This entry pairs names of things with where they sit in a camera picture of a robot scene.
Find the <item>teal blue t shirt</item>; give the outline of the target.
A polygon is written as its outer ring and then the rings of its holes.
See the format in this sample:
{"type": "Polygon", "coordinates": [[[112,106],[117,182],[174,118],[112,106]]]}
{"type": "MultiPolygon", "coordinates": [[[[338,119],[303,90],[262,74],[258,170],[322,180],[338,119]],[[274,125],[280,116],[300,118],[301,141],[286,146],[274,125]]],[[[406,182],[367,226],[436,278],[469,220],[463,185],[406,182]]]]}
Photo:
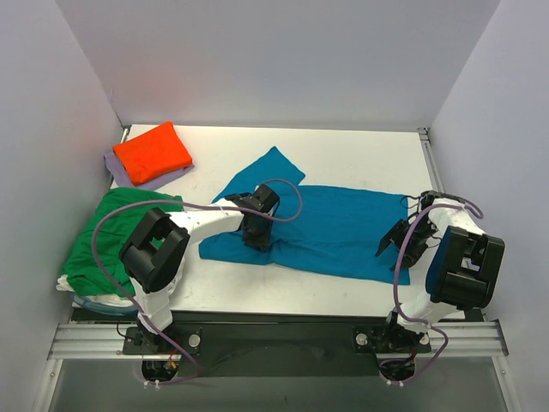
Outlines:
{"type": "Polygon", "coordinates": [[[244,244],[240,232],[222,233],[200,243],[200,258],[391,283],[397,249],[390,245],[381,256],[375,254],[381,238],[407,218],[400,196],[302,185],[304,178],[276,147],[237,173],[218,198],[266,183],[281,199],[270,247],[257,251],[244,244]]]}

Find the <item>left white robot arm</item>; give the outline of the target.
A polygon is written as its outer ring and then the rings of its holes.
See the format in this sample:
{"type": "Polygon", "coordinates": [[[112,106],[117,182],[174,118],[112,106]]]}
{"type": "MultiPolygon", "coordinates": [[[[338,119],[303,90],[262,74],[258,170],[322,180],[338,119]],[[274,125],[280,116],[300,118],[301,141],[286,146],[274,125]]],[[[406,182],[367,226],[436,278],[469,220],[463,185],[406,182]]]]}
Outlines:
{"type": "Polygon", "coordinates": [[[135,289],[142,341],[156,354],[173,343],[168,287],[181,279],[188,246],[221,233],[240,232],[245,246],[256,251],[270,247],[272,218],[280,197],[266,185],[253,193],[232,194],[206,209],[167,214],[150,209],[119,253],[135,289]]]}

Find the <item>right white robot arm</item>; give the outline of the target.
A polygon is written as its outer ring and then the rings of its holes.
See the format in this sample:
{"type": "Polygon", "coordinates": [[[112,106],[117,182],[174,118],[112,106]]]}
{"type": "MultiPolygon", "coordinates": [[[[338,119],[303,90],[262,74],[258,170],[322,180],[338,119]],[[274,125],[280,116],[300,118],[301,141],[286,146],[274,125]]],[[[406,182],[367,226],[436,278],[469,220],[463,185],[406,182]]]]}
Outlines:
{"type": "Polygon", "coordinates": [[[417,210],[400,219],[380,240],[376,257],[388,246],[398,250],[392,270],[410,269],[440,235],[425,276],[425,289],[414,299],[396,302],[379,332],[381,343],[399,350],[412,338],[418,342],[442,318],[486,307],[493,296],[505,243],[481,229],[475,219],[483,211],[464,197],[424,191],[417,210]]]}

